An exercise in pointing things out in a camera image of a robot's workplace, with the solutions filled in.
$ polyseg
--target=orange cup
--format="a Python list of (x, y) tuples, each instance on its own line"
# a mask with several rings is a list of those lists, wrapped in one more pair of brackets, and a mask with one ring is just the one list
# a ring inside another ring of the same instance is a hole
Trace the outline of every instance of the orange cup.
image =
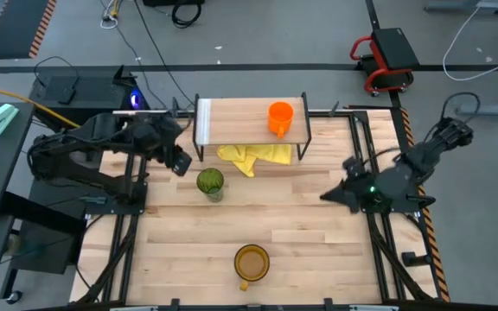
[(290, 130), (293, 107), (285, 102), (276, 102), (268, 108), (268, 129), (282, 139)]

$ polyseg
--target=blue light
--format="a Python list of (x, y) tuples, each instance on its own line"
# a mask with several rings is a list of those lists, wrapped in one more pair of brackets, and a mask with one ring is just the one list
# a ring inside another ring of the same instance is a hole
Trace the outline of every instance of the blue light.
[(130, 94), (130, 106), (133, 110), (142, 109), (142, 94), (138, 89), (134, 89)]

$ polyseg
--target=gray floor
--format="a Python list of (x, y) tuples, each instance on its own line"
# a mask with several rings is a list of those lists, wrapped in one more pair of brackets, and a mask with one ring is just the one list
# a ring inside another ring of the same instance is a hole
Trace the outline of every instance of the gray floor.
[[(375, 1), (382, 27), (401, 27), (423, 64), (440, 64), (461, 23), (462, 14), (427, 14), (422, 2)], [(322, 0), (208, 0), (201, 20), (190, 29), (176, 29), (169, 19), (143, 7), (163, 56), (169, 64), (228, 63), (350, 63), (353, 41), (371, 28), (362, 1)], [(0, 66), (33, 66), (60, 55), (74, 65), (134, 65), (134, 56), (114, 30), (99, 28), (98, 0), (59, 1), (48, 33), (35, 60), (0, 60)], [(120, 27), (146, 65), (158, 57), (137, 18), (133, 3), (124, 1)], [(498, 63), (498, 16), (478, 16), (462, 34), (449, 57), (450, 64)], [(56, 61), (49, 65), (60, 66)], [(455, 73), (468, 76), (475, 73)], [(294, 96), (307, 92), (311, 108), (341, 105), (389, 106), (389, 97), (371, 98), (362, 91), (362, 76), (343, 71), (198, 72), (174, 73), (189, 94), (205, 97)], [(169, 103), (187, 101), (166, 73), (148, 73), (152, 89)], [(470, 82), (454, 82), (443, 73), (415, 73), (415, 84), (401, 102), (411, 115), (417, 139), (438, 119), (444, 99), (454, 92), (477, 92), (485, 105), (498, 104), (498, 73)], [(0, 88), (28, 95), (31, 73), (0, 74)], [(153, 98), (151, 105), (157, 107)], [(10, 101), (0, 96), (1, 101)], [(471, 126), (475, 141), (442, 156), (426, 191), (437, 198), (431, 211), (445, 275), (453, 301), (498, 304), (498, 119), (478, 118)], [(33, 127), (32, 139), (42, 133)], [(16, 165), (10, 190), (27, 196), (32, 177), (23, 155)], [(1, 278), (6, 266), (0, 268)], [(64, 276), (24, 272), (16, 289), (22, 301), (0, 310), (21, 310), (65, 303), (74, 271)]]

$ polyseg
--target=white cable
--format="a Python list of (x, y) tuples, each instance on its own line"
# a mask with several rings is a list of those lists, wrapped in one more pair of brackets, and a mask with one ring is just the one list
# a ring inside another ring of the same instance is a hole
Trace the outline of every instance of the white cable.
[(112, 25), (112, 26), (104, 26), (104, 25), (103, 25), (103, 22), (104, 22), (105, 20), (104, 20), (104, 19), (101, 19), (101, 22), (99, 23), (99, 26), (100, 26), (101, 28), (103, 28), (103, 29), (114, 29), (114, 28), (116, 28), (116, 27), (118, 26), (118, 20), (117, 20), (116, 18), (112, 17), (112, 16), (109, 14), (109, 9), (111, 8), (111, 5), (112, 5), (112, 3), (113, 3), (114, 1), (115, 1), (115, 0), (111, 0), (111, 1), (109, 2), (109, 4), (107, 4), (107, 6), (106, 6), (106, 7), (105, 7), (105, 9), (103, 10), (103, 14), (102, 14), (103, 18), (108, 17), (108, 18), (111, 20), (111, 22), (113, 22), (113, 25)]
[(466, 20), (466, 22), (464, 22), (463, 26), (458, 30), (458, 32), (456, 33), (455, 35), (455, 39), (453, 39), (453, 42), (450, 44), (449, 46), (449, 49), (447, 50), (447, 53), (445, 53), (445, 56), (443, 57), (443, 70), (445, 71), (445, 74), (447, 75), (447, 77), (455, 80), (455, 81), (470, 81), (472, 79), (475, 79), (475, 78), (480, 78), (488, 73), (492, 73), (493, 71), (496, 71), (498, 70), (498, 67), (495, 67), (493, 69), (490, 69), (484, 73), (479, 73), (475, 76), (472, 76), (472, 77), (468, 77), (468, 78), (455, 78), (453, 76), (451, 76), (448, 72), (447, 72), (447, 66), (445, 65), (445, 60), (447, 59), (447, 55), (449, 54), (449, 52), (451, 51), (451, 49), (453, 48), (453, 46), (455, 45), (455, 42), (457, 41), (457, 38), (458, 36), (460, 35), (461, 32), (463, 32), (463, 29), (464, 27), (466, 27), (466, 25), (468, 24), (468, 22), (472, 19), (472, 17), (474, 17), (474, 15), (477, 13), (477, 11), (480, 9), (480, 7), (478, 7), (474, 13), (472, 13), (472, 15), (470, 17), (468, 17), (468, 20)]

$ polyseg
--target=yellow towel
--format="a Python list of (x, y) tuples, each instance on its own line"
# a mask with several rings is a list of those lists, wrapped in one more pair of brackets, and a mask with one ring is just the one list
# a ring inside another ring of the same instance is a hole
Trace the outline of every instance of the yellow towel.
[(291, 164), (291, 145), (238, 145), (220, 146), (218, 157), (232, 163), (247, 177), (254, 177), (253, 166), (257, 159), (279, 164)]

